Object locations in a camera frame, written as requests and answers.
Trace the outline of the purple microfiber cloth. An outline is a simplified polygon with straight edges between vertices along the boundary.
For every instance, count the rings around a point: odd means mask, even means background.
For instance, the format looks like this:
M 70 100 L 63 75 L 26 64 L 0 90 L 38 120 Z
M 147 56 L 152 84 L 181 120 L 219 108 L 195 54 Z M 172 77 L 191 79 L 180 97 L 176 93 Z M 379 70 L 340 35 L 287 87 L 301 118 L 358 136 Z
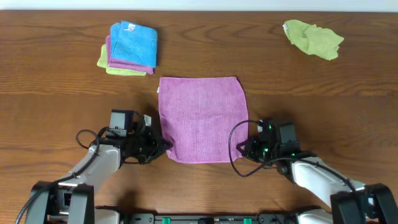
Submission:
M 229 162 L 248 138 L 248 109 L 238 79 L 163 77 L 159 82 L 162 135 L 179 163 Z

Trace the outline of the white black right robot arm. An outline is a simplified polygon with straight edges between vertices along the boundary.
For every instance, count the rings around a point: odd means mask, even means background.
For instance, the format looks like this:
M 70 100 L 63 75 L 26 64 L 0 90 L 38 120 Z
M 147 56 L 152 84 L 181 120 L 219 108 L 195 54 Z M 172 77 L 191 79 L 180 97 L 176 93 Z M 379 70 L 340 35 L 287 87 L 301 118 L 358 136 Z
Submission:
M 303 151 L 293 122 L 255 120 L 258 134 L 238 143 L 236 150 L 259 169 L 275 167 L 291 183 L 309 190 L 331 208 L 291 214 L 291 223 L 397 223 L 397 203 L 389 187 L 349 179 L 326 165 L 315 153 Z

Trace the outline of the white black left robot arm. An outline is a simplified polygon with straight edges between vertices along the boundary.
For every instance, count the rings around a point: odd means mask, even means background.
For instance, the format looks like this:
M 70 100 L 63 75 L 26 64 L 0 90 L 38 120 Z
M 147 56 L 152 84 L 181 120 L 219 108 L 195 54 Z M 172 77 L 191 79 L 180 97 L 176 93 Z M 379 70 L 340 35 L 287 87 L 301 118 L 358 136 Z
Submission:
M 140 215 L 116 207 L 95 206 L 95 192 L 123 164 L 144 165 L 161 156 L 172 143 L 150 124 L 150 117 L 133 110 L 112 110 L 109 125 L 86 147 L 86 156 L 53 182 L 39 181 L 16 222 L 26 223 L 139 223 Z

